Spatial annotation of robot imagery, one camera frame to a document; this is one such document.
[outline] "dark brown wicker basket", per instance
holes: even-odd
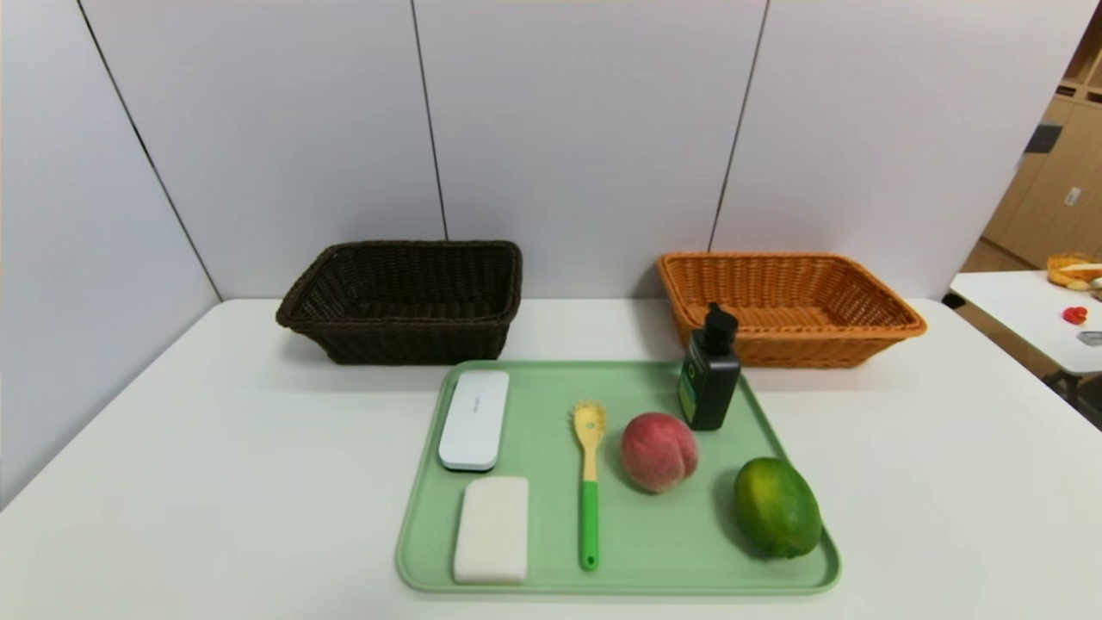
[[[276,322],[338,365],[495,360],[520,306],[509,241],[359,241],[314,260]]]

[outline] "sponge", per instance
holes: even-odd
[[[479,478],[467,485],[455,541],[460,584],[520,584],[528,575],[528,479]]]

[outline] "small basket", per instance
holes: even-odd
[[[700,329],[707,303],[738,319],[744,366],[849,369],[926,323],[857,262],[833,253],[667,253],[658,270],[681,341]]]
[[[520,306],[509,241],[360,241],[325,249],[276,322],[337,365],[496,360]]]
[[[1089,253],[1082,253],[1079,251],[1071,251],[1068,253],[1057,253],[1055,255],[1048,257],[1048,281],[1054,284],[1060,284],[1061,286],[1067,286],[1072,282],[1082,282],[1087,284],[1081,287],[1083,290],[1090,287],[1090,281],[1095,278],[1102,278],[1102,270],[1091,270],[1091,271],[1061,271],[1065,267],[1071,267],[1072,264],[1090,264],[1095,262],[1102,262],[1098,258]]]

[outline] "panel seam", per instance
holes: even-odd
[[[743,105],[738,109],[738,123],[735,124],[735,138],[731,142],[731,154],[727,156],[727,170],[723,174],[723,185],[720,186],[720,202],[715,205],[715,219],[712,220],[712,233],[707,237],[707,251],[712,251],[712,243],[715,241],[715,230],[720,226],[720,211],[723,209],[723,198],[727,194],[727,182],[731,180],[731,165],[735,161],[735,148],[738,145],[738,134],[743,130],[743,119],[746,118],[746,104],[750,100],[750,86],[754,84],[754,72],[757,69],[758,52],[761,51],[761,40],[765,37],[765,25],[769,19],[769,4],[771,0],[766,0],[765,10],[761,12],[761,29],[758,31],[757,42],[754,44],[754,57],[750,59],[750,72],[746,76],[746,91],[743,93]]]
[[[447,235],[447,213],[444,210],[444,186],[440,182],[440,159],[436,156],[436,134],[432,128],[432,110],[429,107],[429,80],[424,76],[424,55],[421,52],[421,31],[417,23],[417,6],[410,0],[410,14],[413,15],[413,40],[417,42],[417,62],[421,67],[421,89],[424,93],[424,115],[429,120],[429,144],[432,146],[432,168],[436,173],[436,195],[440,198],[440,220],[444,224],[444,240]]]
[[[195,247],[195,240],[192,239],[191,232],[187,231],[187,226],[184,225],[184,219],[180,216],[176,203],[173,202],[172,195],[169,194],[169,188],[164,185],[161,172],[156,168],[156,164],[153,163],[153,157],[149,154],[149,149],[145,146],[145,140],[142,139],[141,132],[138,131],[138,124],[134,123],[133,115],[130,113],[130,108],[127,106],[126,99],[122,98],[122,90],[119,89],[119,83],[115,79],[115,74],[111,73],[111,67],[107,64],[107,56],[104,55],[104,48],[99,46],[99,40],[96,37],[96,31],[93,30],[91,21],[88,19],[88,12],[84,9],[84,0],[77,0],[76,4],[80,9],[80,15],[84,17],[84,25],[88,29],[88,34],[91,35],[91,43],[96,46],[96,52],[99,54],[99,61],[104,64],[107,77],[111,80],[111,87],[115,88],[115,95],[119,98],[119,104],[122,105],[122,111],[127,115],[130,128],[133,129],[134,135],[138,138],[138,144],[141,145],[142,152],[145,153],[145,161],[149,162],[149,166],[153,171],[153,176],[156,178],[158,185],[161,186],[161,193],[164,194],[164,198],[169,202],[169,207],[172,208],[172,214],[176,217],[176,222],[180,224],[180,229],[183,230],[184,238],[187,239],[187,244],[191,246],[192,252],[195,253],[195,259],[198,260],[199,267],[203,269],[203,273],[206,275],[207,281],[210,282],[210,287],[214,290],[215,296],[218,297],[219,302],[225,301],[226,298],[222,295],[222,292],[218,291],[218,286],[214,283],[214,278],[210,276],[210,270],[207,269],[206,262],[204,262],[203,257],[199,255],[199,250]]]

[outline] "orange wicker basket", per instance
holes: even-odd
[[[926,322],[857,262],[833,253],[667,253],[658,270],[688,342],[719,303],[738,318],[744,366],[849,369]]]
[[[1072,264],[1087,264],[1099,262],[1098,258],[1089,253],[1082,253],[1079,251],[1071,251],[1068,253],[1057,253],[1055,255],[1048,257],[1048,281],[1054,284],[1060,284],[1066,286],[1073,281],[1090,282],[1095,278],[1102,278],[1102,270],[1089,270],[1089,271],[1061,271],[1065,267],[1071,267]]]

